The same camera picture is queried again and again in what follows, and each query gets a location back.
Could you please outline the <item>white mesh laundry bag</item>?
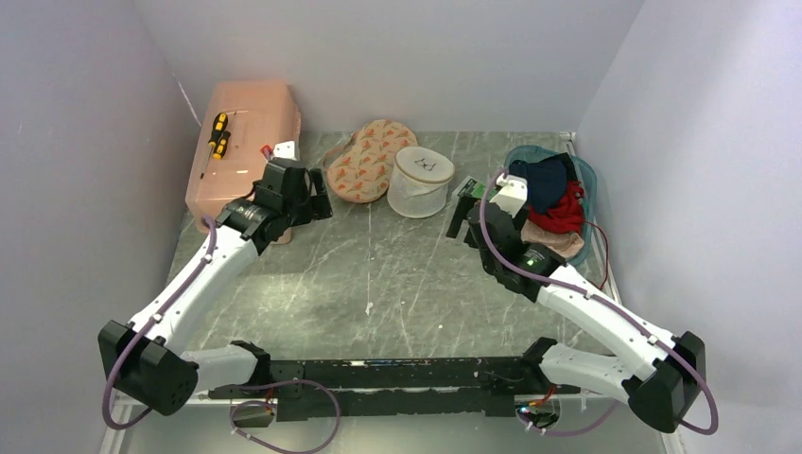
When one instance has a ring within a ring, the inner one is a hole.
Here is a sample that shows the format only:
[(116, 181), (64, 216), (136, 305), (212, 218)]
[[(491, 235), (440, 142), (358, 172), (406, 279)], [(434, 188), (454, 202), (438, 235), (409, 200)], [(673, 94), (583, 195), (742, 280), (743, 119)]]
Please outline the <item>white mesh laundry bag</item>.
[(442, 154), (423, 147), (405, 147), (394, 156), (387, 201), (406, 218), (428, 218), (446, 204), (447, 186), (454, 164)]

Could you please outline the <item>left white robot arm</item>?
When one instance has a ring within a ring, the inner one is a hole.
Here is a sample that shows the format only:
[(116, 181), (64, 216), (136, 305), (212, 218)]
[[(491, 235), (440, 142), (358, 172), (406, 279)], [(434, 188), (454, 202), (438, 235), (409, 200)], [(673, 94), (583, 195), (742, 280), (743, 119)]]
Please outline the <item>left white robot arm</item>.
[(112, 417), (114, 391), (164, 416), (197, 392), (233, 386), (249, 397), (264, 394), (273, 378), (263, 349), (246, 341), (208, 351), (187, 344), (220, 293), (271, 243), (291, 227), (332, 215), (323, 172), (275, 158), (246, 196), (226, 203), (216, 218), (203, 217), (207, 237), (173, 281), (128, 322), (109, 321), (98, 334), (107, 426), (125, 428)]

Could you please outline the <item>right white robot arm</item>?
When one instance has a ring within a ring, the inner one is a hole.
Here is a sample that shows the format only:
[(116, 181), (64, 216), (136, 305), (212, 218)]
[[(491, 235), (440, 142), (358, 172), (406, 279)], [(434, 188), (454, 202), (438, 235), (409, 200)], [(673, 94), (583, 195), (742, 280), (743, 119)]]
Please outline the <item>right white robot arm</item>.
[(542, 393), (568, 385), (626, 405), (650, 428), (673, 433), (690, 428), (685, 417), (699, 396), (718, 412), (706, 384), (706, 346), (690, 331), (675, 335), (637, 316), (596, 288), (549, 248), (525, 243), (522, 224), (491, 202), (460, 196), (447, 236), (468, 227), (464, 242), (478, 251), (483, 270), (512, 293), (549, 308), (578, 325), (609, 355), (592, 354), (551, 338), (538, 339), (524, 354), (521, 379)]

